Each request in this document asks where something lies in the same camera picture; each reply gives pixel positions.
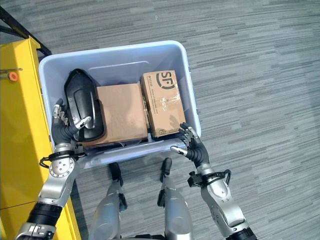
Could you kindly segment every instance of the black cable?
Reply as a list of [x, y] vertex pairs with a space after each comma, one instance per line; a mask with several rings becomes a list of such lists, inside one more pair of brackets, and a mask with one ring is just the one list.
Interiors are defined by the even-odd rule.
[[231, 171], [229, 169], [227, 169], [225, 171], [217, 171], [217, 172], [209, 173], [209, 174], [203, 176], [203, 178], [205, 178], [206, 180], [208, 180], [209, 178], [212, 178], [212, 177], [217, 177], [217, 178], [211, 180], [206, 185], [210, 185], [216, 181], [222, 180], [225, 177], [226, 177], [225, 183], [227, 185], [229, 185], [230, 180], [231, 180]]
[[55, 157], [50, 157], [51, 155], [50, 156], [45, 156], [45, 157], [40, 159], [39, 165], [41, 167], [43, 167], [43, 168], [48, 169], [49, 165], [44, 163], [46, 161], [53, 162], [53, 161], [60, 160], [60, 159], [65, 159], [65, 158], [73, 158], [73, 159], [75, 159], [77, 161], [79, 158], [85, 157], [86, 155], [87, 154], [85, 152], [80, 152], [80, 153], [77, 153], [77, 154], [72, 154], [72, 155], [65, 154], [63, 156], [55, 156]]

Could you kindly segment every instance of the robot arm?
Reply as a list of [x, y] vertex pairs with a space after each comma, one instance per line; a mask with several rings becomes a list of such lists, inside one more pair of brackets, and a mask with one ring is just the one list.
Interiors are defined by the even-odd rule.
[[180, 133], [187, 149], [172, 146], [170, 149], [192, 160], [197, 174], [190, 172], [190, 187], [201, 187], [201, 196], [208, 205], [213, 221], [227, 240], [256, 240], [240, 207], [229, 189], [231, 171], [215, 172], [209, 164], [208, 152], [196, 131], [182, 123]]
[[[21, 226], [16, 240], [50, 240], [56, 231], [56, 223], [70, 196], [80, 166], [76, 162], [71, 145], [73, 135], [79, 131], [91, 117], [82, 119], [78, 124], [67, 126], [68, 119], [62, 111], [60, 99], [53, 107], [51, 133], [55, 142], [54, 153], [40, 161], [42, 167], [49, 169], [38, 199], [27, 221]], [[50, 166], [44, 161], [51, 161]]]

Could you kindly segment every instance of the brown cardboard box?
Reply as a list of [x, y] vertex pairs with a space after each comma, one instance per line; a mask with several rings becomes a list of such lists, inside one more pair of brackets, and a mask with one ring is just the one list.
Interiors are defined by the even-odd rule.
[[106, 134], [84, 146], [123, 142], [148, 137], [143, 96], [139, 83], [98, 86], [103, 105]]
[[143, 74], [142, 89], [152, 135], [158, 138], [177, 133], [180, 123], [186, 119], [175, 71]]

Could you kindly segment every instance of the light blue plastic bin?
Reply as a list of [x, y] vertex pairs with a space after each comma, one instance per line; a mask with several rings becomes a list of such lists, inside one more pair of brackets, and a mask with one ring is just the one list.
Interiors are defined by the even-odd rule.
[[[186, 121], [201, 135], [186, 49], [177, 41], [158, 41], [128, 46], [76, 51], [45, 57], [39, 65], [40, 83], [47, 122], [51, 126], [53, 106], [59, 98], [66, 103], [64, 84], [73, 69], [83, 69], [101, 86], [137, 83], [143, 73], [175, 70]], [[81, 158], [84, 168], [165, 152], [183, 146], [178, 138], [147, 142], [109, 150], [92, 149]]]

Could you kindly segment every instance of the yellow cabinet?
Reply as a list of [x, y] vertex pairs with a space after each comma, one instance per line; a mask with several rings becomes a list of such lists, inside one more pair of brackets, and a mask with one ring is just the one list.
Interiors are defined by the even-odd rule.
[[[14, 71], [18, 81], [0, 80], [0, 213], [10, 240], [27, 220], [47, 179], [48, 170], [39, 166], [39, 160], [52, 153], [38, 77], [39, 47], [32, 38], [0, 45], [0, 69], [20, 69]], [[70, 199], [58, 220], [55, 239], [80, 239]]]

